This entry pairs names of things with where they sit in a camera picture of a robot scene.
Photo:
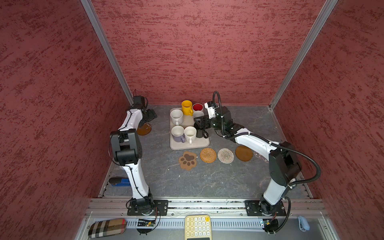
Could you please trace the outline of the black mug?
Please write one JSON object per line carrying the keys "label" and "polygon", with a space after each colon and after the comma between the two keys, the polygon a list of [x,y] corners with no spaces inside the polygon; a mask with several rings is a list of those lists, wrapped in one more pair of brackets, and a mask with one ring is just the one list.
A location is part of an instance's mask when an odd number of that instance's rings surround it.
{"label": "black mug", "polygon": [[199,129],[199,128],[196,128],[196,130],[197,130],[196,138],[198,138],[198,139],[201,139],[201,138],[208,139],[209,138],[209,134],[208,134],[207,130]]}

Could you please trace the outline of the brown glossy coaster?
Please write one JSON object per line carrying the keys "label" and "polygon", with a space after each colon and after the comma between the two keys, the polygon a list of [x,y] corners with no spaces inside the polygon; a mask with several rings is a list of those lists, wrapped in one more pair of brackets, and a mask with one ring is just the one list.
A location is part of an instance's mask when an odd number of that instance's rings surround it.
{"label": "brown glossy coaster", "polygon": [[152,131],[152,126],[149,123],[145,123],[142,126],[138,126],[137,133],[140,136],[148,135]]}

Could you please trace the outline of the white mug front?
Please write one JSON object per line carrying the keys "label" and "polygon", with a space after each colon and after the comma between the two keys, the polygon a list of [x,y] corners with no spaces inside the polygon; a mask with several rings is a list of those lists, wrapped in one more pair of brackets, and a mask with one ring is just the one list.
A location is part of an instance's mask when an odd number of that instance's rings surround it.
{"label": "white mug front", "polygon": [[186,143],[192,144],[196,139],[197,130],[195,127],[189,126],[184,129]]}

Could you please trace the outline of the white mug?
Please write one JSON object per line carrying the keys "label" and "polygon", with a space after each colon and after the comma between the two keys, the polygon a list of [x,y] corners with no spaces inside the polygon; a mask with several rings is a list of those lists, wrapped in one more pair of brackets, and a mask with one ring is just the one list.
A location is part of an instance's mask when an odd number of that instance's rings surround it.
{"label": "white mug", "polygon": [[170,117],[171,117],[171,122],[175,126],[180,126],[184,121],[184,113],[182,112],[182,110],[179,110],[179,109],[172,110],[170,113]]}
{"label": "white mug", "polygon": [[192,144],[196,139],[197,130],[195,127],[189,126],[184,129],[186,143]]}

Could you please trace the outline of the white braided coaster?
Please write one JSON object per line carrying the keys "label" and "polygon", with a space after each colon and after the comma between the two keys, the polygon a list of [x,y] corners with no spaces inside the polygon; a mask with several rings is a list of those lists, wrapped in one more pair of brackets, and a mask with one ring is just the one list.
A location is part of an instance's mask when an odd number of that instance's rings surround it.
{"label": "white braided coaster", "polygon": [[230,164],[234,161],[234,154],[227,148],[220,149],[218,151],[218,158],[224,164]]}

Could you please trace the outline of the woven rattan coaster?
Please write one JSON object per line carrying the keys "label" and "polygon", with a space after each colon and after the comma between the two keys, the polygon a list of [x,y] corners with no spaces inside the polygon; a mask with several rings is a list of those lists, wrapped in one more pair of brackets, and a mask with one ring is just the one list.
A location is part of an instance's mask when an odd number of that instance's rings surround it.
{"label": "woven rattan coaster", "polygon": [[204,148],[200,152],[200,159],[204,163],[211,164],[217,159],[217,153],[211,148]]}

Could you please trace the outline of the brown wooden coaster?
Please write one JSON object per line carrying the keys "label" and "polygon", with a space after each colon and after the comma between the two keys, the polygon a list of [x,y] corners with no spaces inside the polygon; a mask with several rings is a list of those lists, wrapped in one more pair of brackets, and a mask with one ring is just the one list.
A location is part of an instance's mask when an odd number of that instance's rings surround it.
{"label": "brown wooden coaster", "polygon": [[253,151],[246,146],[238,146],[235,150],[236,157],[242,162],[250,161],[254,154]]}

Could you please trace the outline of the lavender mug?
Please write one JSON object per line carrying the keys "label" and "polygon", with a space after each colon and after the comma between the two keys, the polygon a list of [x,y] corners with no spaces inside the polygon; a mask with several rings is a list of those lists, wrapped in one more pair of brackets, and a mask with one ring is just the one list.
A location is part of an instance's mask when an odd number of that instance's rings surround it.
{"label": "lavender mug", "polygon": [[184,130],[182,126],[175,126],[171,129],[172,138],[176,143],[184,143],[186,141]]}

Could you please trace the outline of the brown paw coaster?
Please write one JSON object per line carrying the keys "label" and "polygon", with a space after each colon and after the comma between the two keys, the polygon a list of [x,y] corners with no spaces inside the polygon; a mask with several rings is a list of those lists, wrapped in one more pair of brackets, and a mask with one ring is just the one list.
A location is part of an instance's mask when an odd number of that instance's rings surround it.
{"label": "brown paw coaster", "polygon": [[181,169],[190,171],[197,166],[197,154],[186,151],[178,160]]}

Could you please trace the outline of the pink flower coaster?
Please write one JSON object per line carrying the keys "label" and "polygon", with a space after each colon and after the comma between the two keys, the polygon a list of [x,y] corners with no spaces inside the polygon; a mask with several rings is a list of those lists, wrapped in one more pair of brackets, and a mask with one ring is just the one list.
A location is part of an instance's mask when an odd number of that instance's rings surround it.
{"label": "pink flower coaster", "polygon": [[269,162],[268,159],[266,159],[264,156],[260,155],[259,153],[255,152],[255,151],[254,151],[254,156],[255,156],[257,159],[259,159],[259,160],[263,160],[263,161],[266,162],[266,163]]}

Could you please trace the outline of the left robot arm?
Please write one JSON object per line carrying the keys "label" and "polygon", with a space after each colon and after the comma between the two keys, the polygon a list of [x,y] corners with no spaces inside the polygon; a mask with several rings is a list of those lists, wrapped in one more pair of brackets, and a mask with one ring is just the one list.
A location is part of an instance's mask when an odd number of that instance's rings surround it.
{"label": "left robot arm", "polygon": [[127,110],[123,124],[110,134],[112,162],[125,170],[132,188],[129,208],[144,216],[153,214],[156,209],[141,166],[143,148],[138,134],[138,128],[148,122],[151,116],[147,107],[145,97],[133,97],[133,104]]}

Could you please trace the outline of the blue floral mug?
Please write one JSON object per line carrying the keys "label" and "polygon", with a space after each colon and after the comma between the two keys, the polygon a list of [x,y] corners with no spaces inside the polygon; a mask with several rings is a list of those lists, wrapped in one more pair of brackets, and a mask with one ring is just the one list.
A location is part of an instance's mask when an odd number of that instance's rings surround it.
{"label": "blue floral mug", "polygon": [[194,118],[199,118],[199,117],[203,117],[205,114],[203,111],[194,111],[193,113],[193,117]]}

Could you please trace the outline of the white mug rear left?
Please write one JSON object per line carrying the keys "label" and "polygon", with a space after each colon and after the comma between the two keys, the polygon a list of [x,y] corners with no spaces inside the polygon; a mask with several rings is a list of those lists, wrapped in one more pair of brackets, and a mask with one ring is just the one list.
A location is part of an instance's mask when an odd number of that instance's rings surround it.
{"label": "white mug rear left", "polygon": [[171,122],[175,126],[180,126],[184,121],[184,113],[182,112],[182,110],[179,110],[179,109],[172,110],[170,113],[170,117],[171,117]]}

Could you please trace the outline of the plaid glasses case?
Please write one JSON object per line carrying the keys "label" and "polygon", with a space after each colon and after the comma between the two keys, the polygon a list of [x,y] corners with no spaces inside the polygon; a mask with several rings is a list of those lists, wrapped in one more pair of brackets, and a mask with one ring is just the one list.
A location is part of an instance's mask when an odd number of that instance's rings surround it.
{"label": "plaid glasses case", "polygon": [[122,234],[127,227],[125,219],[99,221],[91,225],[88,231],[90,239],[109,237]]}

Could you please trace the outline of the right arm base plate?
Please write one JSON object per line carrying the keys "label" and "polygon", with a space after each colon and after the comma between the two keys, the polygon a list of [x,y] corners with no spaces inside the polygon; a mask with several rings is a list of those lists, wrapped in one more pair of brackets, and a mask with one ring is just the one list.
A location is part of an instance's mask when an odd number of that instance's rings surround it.
{"label": "right arm base plate", "polygon": [[246,200],[245,209],[247,216],[282,217],[287,215],[282,201],[276,205],[270,205],[267,201]]}

